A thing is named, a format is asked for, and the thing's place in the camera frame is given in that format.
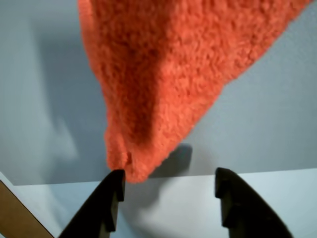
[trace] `light blue wall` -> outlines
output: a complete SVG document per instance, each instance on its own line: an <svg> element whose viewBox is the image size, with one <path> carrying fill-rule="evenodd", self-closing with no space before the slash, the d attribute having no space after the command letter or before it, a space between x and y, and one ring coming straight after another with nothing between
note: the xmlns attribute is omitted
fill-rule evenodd
<svg viewBox="0 0 317 238"><path fill-rule="evenodd" d="M219 100L185 142L182 175L317 167L317 2ZM101 180L105 107L76 0L0 3L0 171L14 184Z"/></svg>

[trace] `orange fuzzy cloth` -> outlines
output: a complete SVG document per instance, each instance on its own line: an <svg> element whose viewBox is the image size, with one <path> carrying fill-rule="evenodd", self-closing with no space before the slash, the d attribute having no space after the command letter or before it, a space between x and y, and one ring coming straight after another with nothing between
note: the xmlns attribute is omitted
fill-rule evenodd
<svg viewBox="0 0 317 238"><path fill-rule="evenodd" d="M310 0L79 0L111 169L144 181Z"/></svg>

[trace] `orange fabric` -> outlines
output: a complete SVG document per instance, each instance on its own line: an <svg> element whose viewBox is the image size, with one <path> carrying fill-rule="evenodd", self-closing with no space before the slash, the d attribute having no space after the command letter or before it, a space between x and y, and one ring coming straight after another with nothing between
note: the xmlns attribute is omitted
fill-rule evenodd
<svg viewBox="0 0 317 238"><path fill-rule="evenodd" d="M144 181L310 0L79 0L108 165Z"/></svg>

